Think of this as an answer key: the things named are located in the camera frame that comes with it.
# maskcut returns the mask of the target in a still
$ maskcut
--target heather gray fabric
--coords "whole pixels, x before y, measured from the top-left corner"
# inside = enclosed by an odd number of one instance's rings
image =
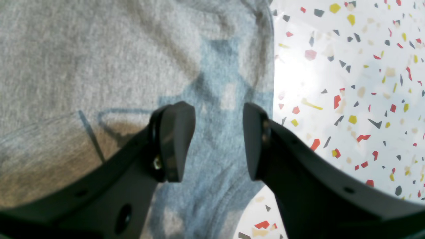
[[[268,2],[0,1],[0,208],[99,167],[161,105],[196,108],[184,180],[161,184],[142,238],[230,238],[262,186],[246,101],[271,115]]]

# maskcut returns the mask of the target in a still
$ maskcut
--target black plastic frame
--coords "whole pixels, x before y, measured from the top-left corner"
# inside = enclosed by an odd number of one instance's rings
[[[274,192],[290,239],[401,238],[425,229],[425,207],[336,169],[252,103],[244,138],[250,176]]]
[[[0,211],[0,233],[13,239],[138,239],[158,182],[182,180],[194,130],[193,106],[159,108],[146,129],[90,174]]]

